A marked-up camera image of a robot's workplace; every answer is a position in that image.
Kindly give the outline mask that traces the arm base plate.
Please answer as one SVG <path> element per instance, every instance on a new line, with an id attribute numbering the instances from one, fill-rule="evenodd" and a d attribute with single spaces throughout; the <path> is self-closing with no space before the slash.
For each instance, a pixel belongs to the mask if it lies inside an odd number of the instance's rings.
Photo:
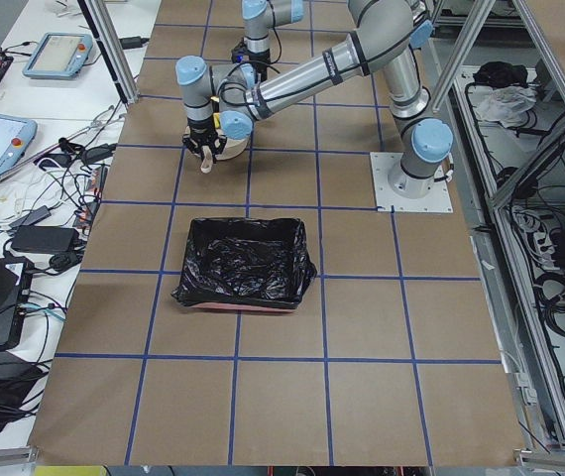
<path id="1" fill-rule="evenodd" d="M 375 207 L 379 212 L 453 212 L 446 174 L 439 165 L 432 178 L 412 178 L 400 166 L 402 153 L 370 154 Z"/>

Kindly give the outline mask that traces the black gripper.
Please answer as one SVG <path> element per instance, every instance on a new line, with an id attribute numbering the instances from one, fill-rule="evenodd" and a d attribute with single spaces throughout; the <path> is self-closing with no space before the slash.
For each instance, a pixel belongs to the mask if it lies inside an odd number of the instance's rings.
<path id="1" fill-rule="evenodd" d="M 208 148 L 212 153 L 212 161 L 217 163 L 223 159 L 227 137 L 217 131 L 213 118 L 187 119 L 187 128 L 182 135 L 182 143 L 199 160 L 202 159 L 203 148 Z"/>

